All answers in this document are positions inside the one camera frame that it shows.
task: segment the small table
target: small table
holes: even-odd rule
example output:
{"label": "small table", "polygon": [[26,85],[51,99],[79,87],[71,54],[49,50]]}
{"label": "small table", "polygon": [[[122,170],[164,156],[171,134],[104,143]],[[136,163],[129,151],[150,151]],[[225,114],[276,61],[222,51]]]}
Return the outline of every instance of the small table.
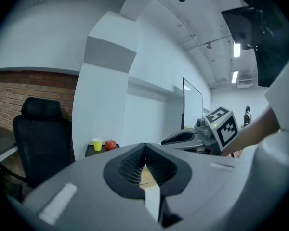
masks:
{"label": "small table", "polygon": [[0,127],[0,162],[17,150],[14,133]]}
{"label": "small table", "polygon": [[102,145],[102,149],[99,152],[94,149],[92,144],[88,144],[86,149],[86,157],[101,154],[103,152],[107,152],[104,144]]}

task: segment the ceiling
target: ceiling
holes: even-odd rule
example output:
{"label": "ceiling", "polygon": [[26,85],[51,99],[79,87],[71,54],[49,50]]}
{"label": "ceiling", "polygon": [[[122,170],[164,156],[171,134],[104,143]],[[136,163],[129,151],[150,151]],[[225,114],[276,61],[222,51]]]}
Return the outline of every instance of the ceiling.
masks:
{"label": "ceiling", "polygon": [[[47,0],[23,0],[28,7]],[[106,0],[122,7],[126,0]],[[257,83],[253,50],[234,58],[233,40],[221,11],[242,7],[242,0],[153,0],[143,11],[173,35],[190,54],[211,88],[229,85],[232,72],[239,80]]]}
{"label": "ceiling", "polygon": [[211,88],[231,84],[232,72],[239,80],[257,83],[253,50],[234,58],[233,40],[221,11],[246,6],[242,0],[154,0],[145,13],[166,28],[201,69]]}

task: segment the yellow cup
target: yellow cup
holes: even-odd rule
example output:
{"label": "yellow cup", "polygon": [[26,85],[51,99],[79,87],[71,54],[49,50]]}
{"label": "yellow cup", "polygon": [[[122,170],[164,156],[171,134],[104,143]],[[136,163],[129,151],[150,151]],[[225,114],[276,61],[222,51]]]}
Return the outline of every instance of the yellow cup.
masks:
{"label": "yellow cup", "polygon": [[94,138],[93,140],[94,150],[99,152],[102,149],[103,140],[101,138]]}

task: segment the whiteboard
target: whiteboard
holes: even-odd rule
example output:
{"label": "whiteboard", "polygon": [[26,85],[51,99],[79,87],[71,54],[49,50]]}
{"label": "whiteboard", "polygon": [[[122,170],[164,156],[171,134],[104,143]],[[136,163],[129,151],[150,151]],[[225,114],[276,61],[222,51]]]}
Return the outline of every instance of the whiteboard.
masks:
{"label": "whiteboard", "polygon": [[184,126],[194,127],[197,119],[203,116],[202,94],[183,78],[184,90]]}

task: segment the ceiling light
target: ceiling light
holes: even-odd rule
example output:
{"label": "ceiling light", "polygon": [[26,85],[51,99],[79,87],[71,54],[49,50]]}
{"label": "ceiling light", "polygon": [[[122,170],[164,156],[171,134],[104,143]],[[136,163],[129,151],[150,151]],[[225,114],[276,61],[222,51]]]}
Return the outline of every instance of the ceiling light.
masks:
{"label": "ceiling light", "polygon": [[235,52],[234,57],[239,57],[240,56],[240,51],[241,51],[241,44],[236,44],[233,41],[233,49],[234,49],[234,52]]}
{"label": "ceiling light", "polygon": [[189,87],[187,87],[186,85],[184,85],[184,89],[185,90],[191,90]]}
{"label": "ceiling light", "polygon": [[239,71],[233,71],[232,75],[232,84],[236,83],[237,75],[239,74]]}

